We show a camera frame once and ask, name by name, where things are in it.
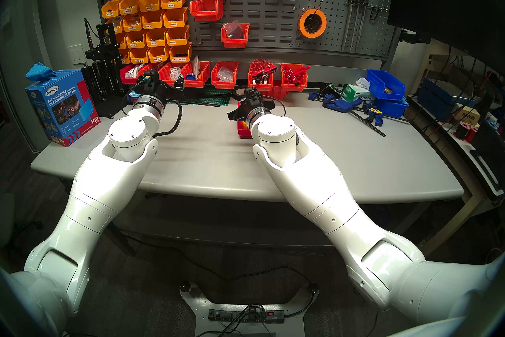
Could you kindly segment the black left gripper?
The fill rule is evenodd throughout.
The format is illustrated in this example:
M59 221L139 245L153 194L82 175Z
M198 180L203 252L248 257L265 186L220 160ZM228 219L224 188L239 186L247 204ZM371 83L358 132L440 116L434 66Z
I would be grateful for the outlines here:
M174 80L174 86L166 83L142 83L135 86L135 93L139 94L136 102L168 102L176 97L176 91L184 90L184 77Z

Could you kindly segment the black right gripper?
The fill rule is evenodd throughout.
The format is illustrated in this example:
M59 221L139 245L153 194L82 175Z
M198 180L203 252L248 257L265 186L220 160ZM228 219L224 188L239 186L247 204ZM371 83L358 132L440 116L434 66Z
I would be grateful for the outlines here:
M271 114L275 108L272 100L244 100L240 106L227 114L229 121L244 121L246 124L253 124L258 118Z

